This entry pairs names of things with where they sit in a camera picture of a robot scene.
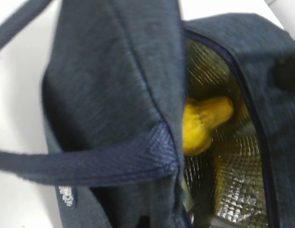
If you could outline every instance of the blue fabric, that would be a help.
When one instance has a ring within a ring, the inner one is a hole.
[[[150,181],[178,171],[178,157],[166,124],[108,148],[24,155],[0,152],[0,169],[51,185],[119,186]]]

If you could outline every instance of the lunch bag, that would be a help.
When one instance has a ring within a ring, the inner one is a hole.
[[[0,49],[50,2],[7,19]],[[184,158],[186,99],[216,95],[234,116]],[[295,42],[268,20],[63,0],[41,98],[49,154],[0,151],[0,170],[54,185],[64,228],[295,228]]]

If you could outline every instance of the white logo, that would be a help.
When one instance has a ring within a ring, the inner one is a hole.
[[[68,207],[72,207],[74,205],[72,188],[69,186],[59,186],[58,189],[60,191],[60,194],[62,195],[62,199],[63,199],[64,203]]]

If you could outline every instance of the yellow fruit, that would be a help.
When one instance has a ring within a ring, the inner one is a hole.
[[[185,156],[194,156],[208,149],[212,131],[229,120],[233,105],[226,97],[198,102],[189,98],[183,116],[183,148]]]

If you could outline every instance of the fabric strap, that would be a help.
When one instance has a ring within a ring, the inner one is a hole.
[[[0,50],[37,15],[51,0],[29,0],[0,25]]]

